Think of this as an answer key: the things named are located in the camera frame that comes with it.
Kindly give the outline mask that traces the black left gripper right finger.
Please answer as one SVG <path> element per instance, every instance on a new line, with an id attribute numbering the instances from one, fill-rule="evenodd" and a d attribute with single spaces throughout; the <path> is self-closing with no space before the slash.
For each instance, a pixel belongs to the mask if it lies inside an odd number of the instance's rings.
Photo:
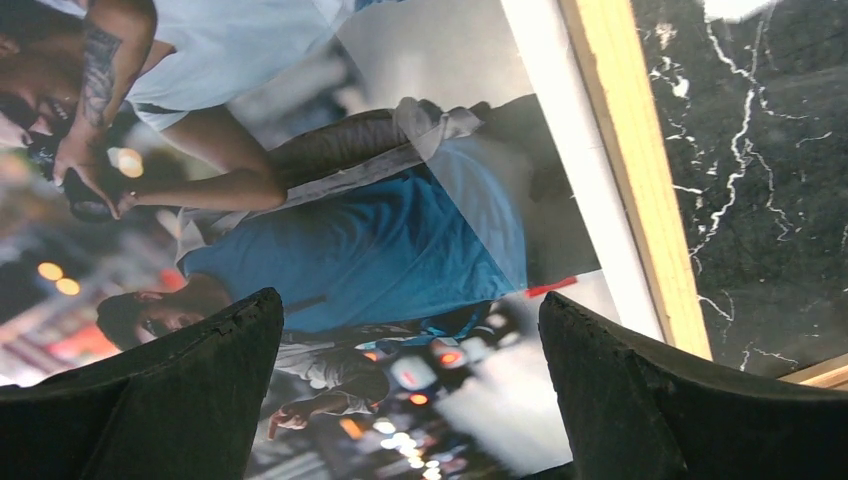
<path id="1" fill-rule="evenodd" d="M 847 396 L 735 370 L 549 293 L 543 352 L 577 479 L 843 479 Z"/>

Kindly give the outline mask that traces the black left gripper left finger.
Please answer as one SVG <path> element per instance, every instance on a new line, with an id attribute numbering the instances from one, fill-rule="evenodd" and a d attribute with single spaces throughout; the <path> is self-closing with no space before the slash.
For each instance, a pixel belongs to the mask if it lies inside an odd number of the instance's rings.
<path id="1" fill-rule="evenodd" d="M 164 337 L 1 390 L 5 479 L 239 479 L 284 325 L 266 288 Z"/>

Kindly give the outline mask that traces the colour street photo print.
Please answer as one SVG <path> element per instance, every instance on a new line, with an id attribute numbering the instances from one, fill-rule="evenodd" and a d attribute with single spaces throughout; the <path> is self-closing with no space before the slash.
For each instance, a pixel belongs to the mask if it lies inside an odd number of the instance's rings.
<path id="1" fill-rule="evenodd" d="M 248 479 L 572 460 L 537 333 L 604 312 L 512 13 L 543 1 L 5 1 L 1 380 L 276 290 Z"/>

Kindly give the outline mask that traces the light wooden picture frame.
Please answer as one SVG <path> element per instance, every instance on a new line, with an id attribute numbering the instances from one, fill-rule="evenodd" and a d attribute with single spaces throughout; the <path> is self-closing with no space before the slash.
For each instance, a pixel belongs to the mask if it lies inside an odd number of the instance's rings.
<path id="1" fill-rule="evenodd" d="M 847 5 L 565 1 L 666 340 L 847 385 Z"/>

